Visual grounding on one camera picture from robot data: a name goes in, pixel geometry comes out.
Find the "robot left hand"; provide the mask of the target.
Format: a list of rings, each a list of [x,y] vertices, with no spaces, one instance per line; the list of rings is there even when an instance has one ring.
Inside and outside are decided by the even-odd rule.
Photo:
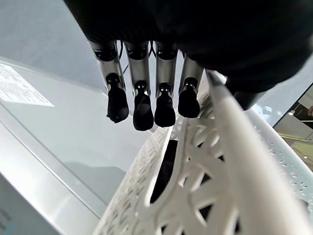
[[[100,63],[108,117],[129,114],[117,41],[127,50],[135,129],[175,123],[173,88],[178,51],[185,55],[179,113],[195,118],[204,69],[226,76],[243,109],[293,77],[313,52],[310,0],[67,0],[66,6]]]

